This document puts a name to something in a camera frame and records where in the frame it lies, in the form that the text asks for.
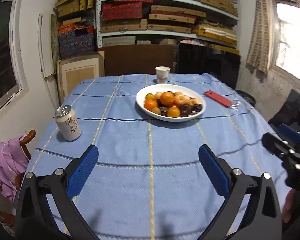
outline curtain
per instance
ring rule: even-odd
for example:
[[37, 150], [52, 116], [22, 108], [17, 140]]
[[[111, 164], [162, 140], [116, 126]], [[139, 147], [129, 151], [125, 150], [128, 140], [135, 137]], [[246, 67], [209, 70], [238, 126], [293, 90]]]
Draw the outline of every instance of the curtain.
[[268, 73], [272, 61], [272, 15], [271, 0], [256, 0], [256, 11], [247, 64]]

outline trash can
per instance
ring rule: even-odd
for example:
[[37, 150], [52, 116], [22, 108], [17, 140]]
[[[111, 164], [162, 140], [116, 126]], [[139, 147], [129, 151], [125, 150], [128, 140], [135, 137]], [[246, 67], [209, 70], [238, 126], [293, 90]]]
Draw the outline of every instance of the trash can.
[[256, 100], [254, 99], [253, 96], [249, 95], [248, 93], [246, 92], [243, 92], [241, 90], [236, 90], [236, 92], [242, 96], [250, 105], [252, 105], [253, 107], [256, 105]]

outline silver bolt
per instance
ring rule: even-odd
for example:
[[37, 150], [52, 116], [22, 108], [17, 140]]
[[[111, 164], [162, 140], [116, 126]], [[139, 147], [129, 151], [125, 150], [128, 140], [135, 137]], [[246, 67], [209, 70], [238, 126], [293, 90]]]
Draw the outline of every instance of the silver bolt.
[[27, 175], [26, 175], [26, 178], [27, 179], [31, 179], [33, 176], [33, 173], [32, 172], [28, 172]]
[[56, 171], [55, 171], [54, 173], [55, 173], [56, 175], [62, 175], [63, 169], [62, 169], [62, 168], [56, 169]]
[[242, 174], [242, 171], [241, 171], [240, 169], [238, 169], [238, 168], [235, 168], [235, 169], [233, 169], [232, 171], [233, 171], [233, 173], [234, 173], [235, 175], [241, 175], [241, 174]]
[[270, 179], [270, 178], [271, 178], [271, 175], [270, 175], [269, 173], [267, 173], [267, 172], [265, 172], [265, 173], [263, 174], [263, 176], [264, 176], [266, 179]]

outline blue gripper pad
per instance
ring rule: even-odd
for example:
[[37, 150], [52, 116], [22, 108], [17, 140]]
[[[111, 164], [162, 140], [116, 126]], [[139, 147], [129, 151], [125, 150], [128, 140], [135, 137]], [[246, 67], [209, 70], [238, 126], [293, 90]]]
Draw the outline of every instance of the blue gripper pad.
[[227, 198], [230, 191], [229, 178], [218, 164], [218, 158], [212, 155], [214, 155], [213, 152], [206, 145], [202, 145], [199, 148], [199, 161], [207, 173], [214, 189], [218, 195]]
[[91, 171], [98, 162], [98, 148], [95, 145], [90, 145], [81, 158], [81, 162], [74, 170], [72, 175], [68, 178], [67, 194], [70, 199], [80, 194]]
[[285, 137], [287, 137], [293, 143], [300, 143], [300, 134], [298, 134], [294, 129], [289, 127], [286, 124], [280, 124], [278, 126], [279, 132], [282, 133]]

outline purple garment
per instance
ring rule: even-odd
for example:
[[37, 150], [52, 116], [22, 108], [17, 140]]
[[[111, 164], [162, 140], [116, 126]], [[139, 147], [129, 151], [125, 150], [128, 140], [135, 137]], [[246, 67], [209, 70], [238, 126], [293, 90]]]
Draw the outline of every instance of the purple garment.
[[12, 203], [17, 193], [14, 179], [26, 171], [29, 163], [20, 146], [24, 137], [25, 135], [22, 135], [0, 143], [0, 192]]

